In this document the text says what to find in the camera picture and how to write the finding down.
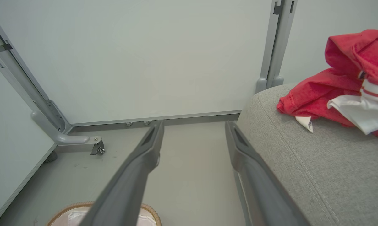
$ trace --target white stripe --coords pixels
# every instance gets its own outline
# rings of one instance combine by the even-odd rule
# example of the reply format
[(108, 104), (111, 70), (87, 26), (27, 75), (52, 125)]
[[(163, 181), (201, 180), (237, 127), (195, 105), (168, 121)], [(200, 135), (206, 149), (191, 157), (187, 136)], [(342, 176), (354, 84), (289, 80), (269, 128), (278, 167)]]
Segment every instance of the white stripe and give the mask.
[(361, 94), (362, 94), (363, 98), (374, 100), (374, 101), (378, 102), (378, 97), (377, 96), (369, 95), (369, 94), (365, 93), (363, 90), (361, 90)]
[(370, 83), (367, 79), (364, 80), (362, 86), (364, 86), (366, 91), (378, 94), (378, 85)]

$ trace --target white panel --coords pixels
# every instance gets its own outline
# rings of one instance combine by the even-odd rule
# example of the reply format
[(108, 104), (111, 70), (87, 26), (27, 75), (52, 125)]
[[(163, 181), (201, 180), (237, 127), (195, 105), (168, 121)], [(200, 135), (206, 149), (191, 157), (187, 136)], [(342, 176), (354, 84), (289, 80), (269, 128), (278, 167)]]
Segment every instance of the white panel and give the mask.
[(329, 68), (324, 58), (332, 35), (378, 29), (378, 0), (299, 0), (280, 76), (300, 82)]
[(31, 112), (0, 72), (0, 210), (54, 144)]
[(268, 0), (0, 0), (0, 25), (71, 124), (240, 110)]

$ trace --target caster wheel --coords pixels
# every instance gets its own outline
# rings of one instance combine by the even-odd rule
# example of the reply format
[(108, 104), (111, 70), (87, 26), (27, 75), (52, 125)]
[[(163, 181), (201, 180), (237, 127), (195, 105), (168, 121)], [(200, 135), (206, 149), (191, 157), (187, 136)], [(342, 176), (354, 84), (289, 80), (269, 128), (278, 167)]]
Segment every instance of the caster wheel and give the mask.
[(98, 155), (103, 155), (105, 153), (105, 149), (104, 148), (98, 148), (97, 150), (97, 154)]

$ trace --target gray upholstery fabric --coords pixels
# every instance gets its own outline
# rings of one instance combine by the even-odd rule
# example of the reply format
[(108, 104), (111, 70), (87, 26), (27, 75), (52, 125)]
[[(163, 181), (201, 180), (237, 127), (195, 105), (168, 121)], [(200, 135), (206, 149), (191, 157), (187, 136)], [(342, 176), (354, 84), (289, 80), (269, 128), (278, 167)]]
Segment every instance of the gray upholstery fabric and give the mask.
[(253, 96), (240, 129), (312, 225), (378, 225), (378, 138), (326, 119), (308, 132), (276, 110), (291, 88)]

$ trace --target red towel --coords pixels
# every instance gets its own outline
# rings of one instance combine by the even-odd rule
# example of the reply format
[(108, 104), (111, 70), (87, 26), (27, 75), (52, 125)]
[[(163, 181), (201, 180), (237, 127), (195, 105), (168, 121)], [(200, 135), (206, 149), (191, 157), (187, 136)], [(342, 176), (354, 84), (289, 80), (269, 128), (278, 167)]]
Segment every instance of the red towel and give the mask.
[(277, 110), (291, 116), (325, 117), (344, 126), (354, 126), (336, 109), (327, 109), (327, 102), (341, 95), (360, 96), (363, 79), (378, 85), (378, 30), (331, 36), (325, 56), (332, 68), (295, 86), (280, 98)]

